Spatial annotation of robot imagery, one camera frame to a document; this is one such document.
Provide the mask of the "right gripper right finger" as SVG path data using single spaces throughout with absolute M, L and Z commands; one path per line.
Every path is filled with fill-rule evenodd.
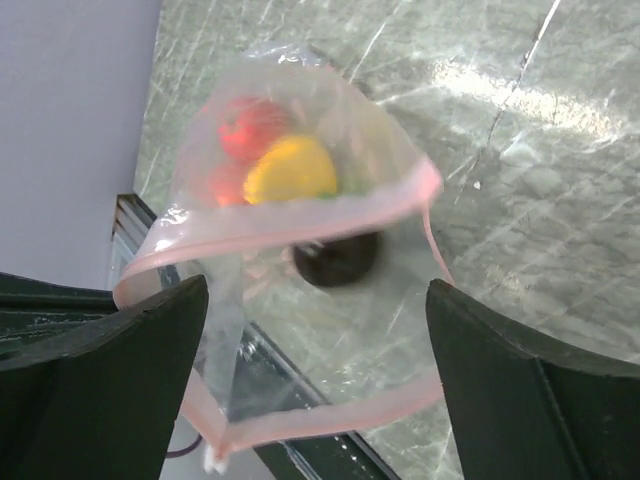
M 426 318 L 465 478 L 638 478 L 638 365 L 557 340 L 440 279 Z

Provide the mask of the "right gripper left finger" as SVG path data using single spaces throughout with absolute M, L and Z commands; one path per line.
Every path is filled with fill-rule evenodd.
M 195 276 L 131 307 L 1 278 L 1 475 L 160 476 L 209 300 Z

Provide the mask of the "dark brown round fruit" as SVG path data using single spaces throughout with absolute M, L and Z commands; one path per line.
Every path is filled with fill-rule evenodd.
M 310 285 L 340 288 L 365 279 L 381 255 L 380 232 L 366 232 L 332 241 L 313 241 L 294 245 L 292 260 L 298 274 Z

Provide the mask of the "pink food piece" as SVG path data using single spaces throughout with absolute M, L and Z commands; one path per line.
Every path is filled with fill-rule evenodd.
M 251 167 L 228 162 L 216 166 L 207 179 L 207 193 L 219 206 L 243 205 L 244 182 Z

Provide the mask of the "clear zip top bag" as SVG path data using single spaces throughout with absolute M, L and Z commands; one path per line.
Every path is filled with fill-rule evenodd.
M 218 138 L 226 106 L 245 96 L 282 106 L 292 120 L 285 135 L 326 147 L 337 195 L 216 203 L 207 193 L 212 170 L 260 159 L 234 160 Z M 269 443 L 381 427 L 442 398 L 424 307 L 429 282 L 449 277 L 429 223 L 441 189 L 435 165 L 398 122 L 311 47 L 268 41 L 221 72 L 185 130 L 166 207 L 113 290 L 127 308 L 205 279 L 205 326 L 180 411 L 206 442 L 207 470 Z M 296 271 L 294 245 L 373 231 L 382 251 L 362 281 L 322 289 Z M 282 387 L 234 388 L 249 379 L 240 361 L 257 348 L 241 341 L 252 325 L 323 404 L 284 407 Z

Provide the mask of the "yellow lemon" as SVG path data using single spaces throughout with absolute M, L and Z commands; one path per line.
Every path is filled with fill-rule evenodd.
M 250 169 L 243 198 L 252 205 L 338 194 L 338 175 L 326 147 L 310 135 L 285 135 Z

